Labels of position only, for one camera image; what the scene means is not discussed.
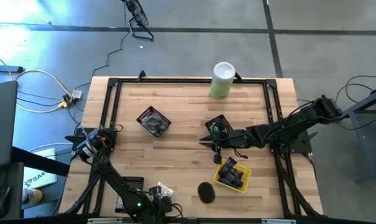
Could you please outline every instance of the yellow box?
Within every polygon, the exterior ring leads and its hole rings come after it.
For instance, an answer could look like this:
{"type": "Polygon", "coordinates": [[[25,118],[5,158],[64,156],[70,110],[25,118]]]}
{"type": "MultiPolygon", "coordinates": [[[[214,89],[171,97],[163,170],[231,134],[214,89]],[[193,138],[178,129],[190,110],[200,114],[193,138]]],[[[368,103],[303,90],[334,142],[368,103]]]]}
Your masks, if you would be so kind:
{"type": "Polygon", "coordinates": [[[235,169],[243,172],[243,176],[241,178],[241,181],[243,182],[243,185],[239,189],[235,189],[233,187],[228,186],[227,184],[223,184],[223,183],[221,183],[221,182],[218,181],[219,178],[220,178],[219,171],[224,166],[225,162],[226,162],[226,160],[222,159],[221,164],[219,164],[219,166],[217,167],[217,170],[215,171],[215,175],[214,175],[214,182],[216,182],[218,184],[221,184],[223,186],[229,187],[229,188],[231,188],[233,190],[239,191],[241,193],[246,193],[246,190],[248,189],[248,185],[249,185],[251,169],[248,169],[246,167],[240,166],[239,164],[235,164],[235,166],[233,168],[235,168],[235,169]]]}

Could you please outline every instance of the white lid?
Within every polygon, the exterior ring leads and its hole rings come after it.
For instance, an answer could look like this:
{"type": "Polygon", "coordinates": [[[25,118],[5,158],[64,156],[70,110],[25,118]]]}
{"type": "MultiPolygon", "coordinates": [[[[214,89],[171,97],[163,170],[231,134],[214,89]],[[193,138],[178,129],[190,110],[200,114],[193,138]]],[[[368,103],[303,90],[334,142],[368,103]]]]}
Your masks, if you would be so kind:
{"type": "Polygon", "coordinates": [[[215,65],[214,75],[220,80],[231,80],[235,76],[235,68],[228,62],[220,62],[215,65]]]}

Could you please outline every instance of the green cylindrical container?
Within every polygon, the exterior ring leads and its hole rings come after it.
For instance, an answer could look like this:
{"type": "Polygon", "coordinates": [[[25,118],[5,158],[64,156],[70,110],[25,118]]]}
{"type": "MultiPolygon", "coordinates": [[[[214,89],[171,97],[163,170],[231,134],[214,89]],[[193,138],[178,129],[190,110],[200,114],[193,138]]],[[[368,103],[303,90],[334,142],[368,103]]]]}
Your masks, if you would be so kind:
{"type": "Polygon", "coordinates": [[[218,100],[227,97],[234,76],[235,68],[230,63],[220,62],[216,64],[213,70],[212,84],[210,85],[210,95],[218,100]]]}

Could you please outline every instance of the mouse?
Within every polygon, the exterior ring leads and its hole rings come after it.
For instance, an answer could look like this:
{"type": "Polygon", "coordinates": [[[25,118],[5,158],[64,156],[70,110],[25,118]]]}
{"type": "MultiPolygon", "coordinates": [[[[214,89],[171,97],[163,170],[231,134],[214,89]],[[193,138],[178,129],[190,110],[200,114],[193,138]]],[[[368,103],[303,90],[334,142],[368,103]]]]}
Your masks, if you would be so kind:
{"type": "Polygon", "coordinates": [[[0,218],[6,216],[8,213],[10,194],[10,186],[3,185],[0,187],[0,218]]]}

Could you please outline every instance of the black tripod leg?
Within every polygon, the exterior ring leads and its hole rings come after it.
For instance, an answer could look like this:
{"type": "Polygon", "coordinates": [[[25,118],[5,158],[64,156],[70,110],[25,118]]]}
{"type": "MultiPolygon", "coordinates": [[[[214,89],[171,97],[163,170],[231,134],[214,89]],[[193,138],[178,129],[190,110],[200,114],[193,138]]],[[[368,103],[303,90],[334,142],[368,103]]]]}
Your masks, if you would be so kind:
{"type": "Polygon", "coordinates": [[[147,29],[145,28],[144,26],[142,26],[141,24],[138,24],[141,28],[143,28],[149,35],[151,35],[152,38],[149,38],[149,37],[141,37],[141,36],[137,36],[135,35],[133,29],[131,28],[131,22],[134,21],[134,18],[131,18],[129,21],[128,21],[128,27],[130,28],[130,32],[131,32],[131,35],[135,38],[139,38],[139,39],[144,39],[144,40],[150,40],[150,41],[153,41],[153,38],[154,36],[152,35],[152,33],[147,29]]]}

